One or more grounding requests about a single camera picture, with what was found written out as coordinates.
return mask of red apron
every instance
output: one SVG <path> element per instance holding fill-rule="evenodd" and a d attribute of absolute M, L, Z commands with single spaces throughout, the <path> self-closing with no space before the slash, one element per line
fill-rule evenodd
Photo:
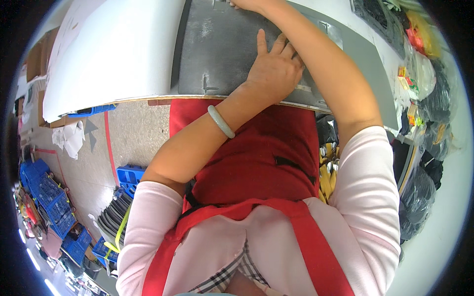
<path fill-rule="evenodd" d="M 221 100 L 175 99 L 170 136 Z M 249 198 L 317 197 L 319 141 L 313 111 L 270 106 L 236 131 L 196 175 L 192 193 L 201 204 L 237 204 Z M 294 165 L 277 165 L 283 157 Z"/>
<path fill-rule="evenodd" d="M 170 109 L 170 136 L 220 100 L 175 99 Z M 192 193 L 206 206 L 183 216 L 164 237 L 146 274 L 142 295 L 161 295 L 174 252 L 196 224 L 216 215 L 243 220 L 255 205 L 289 217 L 306 267 L 319 296 L 353 295 L 328 242 L 302 199 L 319 188 L 319 142 L 314 112 L 270 106 L 236 131 L 196 175 Z"/>
<path fill-rule="evenodd" d="M 185 234 L 201 221 L 216 215 L 243 220 L 255 205 L 266 205 L 281 211 L 293 226 L 306 268 L 319 296 L 353 296 L 349 282 L 328 242 L 303 201 L 285 199 L 248 199 L 229 207 L 207 206 L 183 217 L 163 239 L 153 258 L 143 284 L 143 296 L 162 295 L 174 252 Z"/>

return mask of hand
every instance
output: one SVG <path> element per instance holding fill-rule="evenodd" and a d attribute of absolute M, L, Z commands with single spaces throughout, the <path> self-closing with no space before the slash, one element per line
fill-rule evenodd
<path fill-rule="evenodd" d="M 268 5 L 286 3 L 284 0 L 227 0 L 227 2 L 230 2 L 230 5 L 235 7 L 235 9 L 242 8 L 260 14 L 263 14 L 263 10 Z"/>
<path fill-rule="evenodd" d="M 257 93 L 265 107 L 283 101 L 296 87 L 303 74 L 303 61 L 288 43 L 286 36 L 280 34 L 268 53 L 265 32 L 257 34 L 257 58 L 250 69 L 245 88 Z"/>

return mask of blue plastic crate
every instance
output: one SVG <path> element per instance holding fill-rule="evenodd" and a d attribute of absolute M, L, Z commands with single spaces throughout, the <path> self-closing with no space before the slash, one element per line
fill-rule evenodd
<path fill-rule="evenodd" d="M 76 240 L 76 244 L 79 246 L 79 248 L 86 251 L 91 241 L 92 241 L 91 235 L 87 232 L 87 229 L 83 226 L 82 232 L 79 235 L 79 238 Z"/>
<path fill-rule="evenodd" d="M 72 243 L 69 246 L 69 249 L 66 249 L 66 252 L 71 256 L 71 259 L 77 262 L 77 264 L 81 264 L 82 260 L 84 259 L 85 250 L 81 249 L 77 242 Z"/>
<path fill-rule="evenodd" d="M 56 234 L 61 238 L 64 239 L 71 229 L 71 227 L 76 223 L 76 218 L 73 216 L 71 211 L 65 213 L 63 217 L 56 223 L 51 221 L 51 227 L 56 232 Z"/>
<path fill-rule="evenodd" d="M 76 242 L 72 238 L 70 238 L 69 236 L 66 236 L 63 240 L 63 244 L 61 245 L 61 247 L 65 249 L 67 252 L 69 252 L 68 250 L 72 248 L 72 245 L 75 243 Z"/>
<path fill-rule="evenodd" d="M 38 183 L 39 180 L 49 174 L 50 169 L 48 165 L 42 160 L 38 159 L 36 162 L 28 160 L 20 165 L 20 178 L 23 187 L 31 192 L 31 185 Z"/>
<path fill-rule="evenodd" d="M 105 256 L 107 255 L 107 252 L 109 251 L 109 248 L 104 245 L 104 238 L 100 237 L 99 241 L 95 244 L 94 248 L 92 249 L 92 254 L 99 259 L 99 261 L 105 266 Z M 117 263 L 117 259 L 119 257 L 119 254 L 111 251 L 107 259 L 109 261 Z"/>
<path fill-rule="evenodd" d="M 70 113 L 68 114 L 69 117 L 87 117 L 97 113 L 102 113 L 105 111 L 115 110 L 117 108 L 117 104 L 110 104 L 98 107 L 87 108 L 83 110 L 77 111 L 77 113 Z"/>
<path fill-rule="evenodd" d="M 47 210 L 58 198 L 65 197 L 65 192 L 44 174 L 42 177 L 29 181 L 30 192 Z"/>
<path fill-rule="evenodd" d="M 118 167 L 116 171 L 120 185 L 125 189 L 127 194 L 133 198 L 137 185 L 145 173 L 145 169 L 139 166 L 126 165 L 124 167 Z"/>
<path fill-rule="evenodd" d="M 61 220 L 66 213 L 71 212 L 71 206 L 67 202 L 66 194 L 63 192 L 48 207 L 45 208 L 49 219 L 55 223 Z"/>

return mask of concrete floor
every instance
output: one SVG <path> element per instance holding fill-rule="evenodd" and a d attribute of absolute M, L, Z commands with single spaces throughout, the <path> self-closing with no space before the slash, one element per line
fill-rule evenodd
<path fill-rule="evenodd" d="M 95 114 L 89 120 L 99 129 L 93 131 L 97 139 L 93 151 L 89 135 L 85 136 L 78 159 L 71 158 L 52 142 L 53 130 L 38 127 L 37 102 L 22 131 L 33 129 L 30 143 L 36 148 L 54 150 L 37 152 L 55 175 L 55 179 L 70 189 L 70 200 L 76 207 L 77 220 L 86 226 L 95 241 L 101 235 L 89 214 L 97 217 L 111 202 L 115 180 L 112 173 L 104 113 Z M 149 107 L 146 101 L 121 103 L 108 113 L 110 143 L 115 167 L 126 164 L 147 166 L 156 151 L 169 138 L 169 106 Z"/>

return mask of pink cloth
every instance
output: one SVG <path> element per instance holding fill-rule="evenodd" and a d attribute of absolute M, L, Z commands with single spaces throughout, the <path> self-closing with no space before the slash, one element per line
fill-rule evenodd
<path fill-rule="evenodd" d="M 61 257 L 60 248 L 63 240 L 48 226 L 48 234 L 41 240 L 46 255 L 52 259 Z"/>
<path fill-rule="evenodd" d="M 392 162 L 384 129 L 367 128 L 343 151 L 330 206 L 315 197 L 304 200 L 355 295 L 384 295 L 398 266 L 400 200 Z M 141 294 L 151 260 L 176 224 L 182 203 L 167 186 L 138 185 L 118 258 L 121 295 Z M 192 228 L 176 249 L 164 295 L 187 292 L 213 276 L 235 259 L 246 239 L 250 257 L 272 289 L 317 295 L 290 221 L 267 206 L 256 207 L 242 221 L 216 216 Z"/>

